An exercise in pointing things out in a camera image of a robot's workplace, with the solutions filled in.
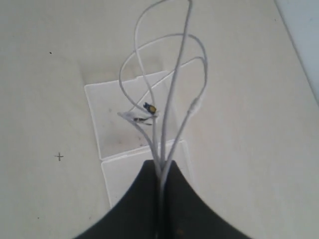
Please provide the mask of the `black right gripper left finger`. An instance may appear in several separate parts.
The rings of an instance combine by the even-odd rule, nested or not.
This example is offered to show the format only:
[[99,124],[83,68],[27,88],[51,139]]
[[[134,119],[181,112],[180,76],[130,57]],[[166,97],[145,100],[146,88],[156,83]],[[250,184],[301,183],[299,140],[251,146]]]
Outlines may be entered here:
[[157,175],[146,160],[120,201],[78,239],[155,239],[157,234]]

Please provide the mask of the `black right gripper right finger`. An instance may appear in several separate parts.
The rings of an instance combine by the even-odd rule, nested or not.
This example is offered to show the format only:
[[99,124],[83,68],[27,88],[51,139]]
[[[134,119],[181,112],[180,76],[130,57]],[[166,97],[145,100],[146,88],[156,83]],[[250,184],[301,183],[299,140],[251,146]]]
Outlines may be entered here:
[[164,188],[160,239],[248,239],[211,210],[197,195],[177,163],[171,163]]

